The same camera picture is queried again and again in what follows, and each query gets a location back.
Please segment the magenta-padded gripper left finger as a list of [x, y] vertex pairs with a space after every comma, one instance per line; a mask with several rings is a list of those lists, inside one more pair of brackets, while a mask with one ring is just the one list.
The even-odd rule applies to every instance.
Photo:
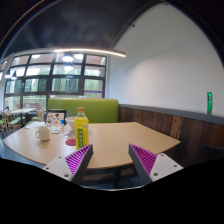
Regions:
[[44, 167], [44, 170], [72, 183], [81, 185], [92, 156], [93, 145], [90, 144], [66, 157], [56, 157]]

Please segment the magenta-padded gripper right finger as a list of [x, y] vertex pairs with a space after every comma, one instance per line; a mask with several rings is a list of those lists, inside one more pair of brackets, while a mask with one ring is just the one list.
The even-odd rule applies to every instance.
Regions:
[[155, 182], [182, 169], [182, 166], [164, 153], [154, 154], [130, 144], [129, 155], [142, 185]]

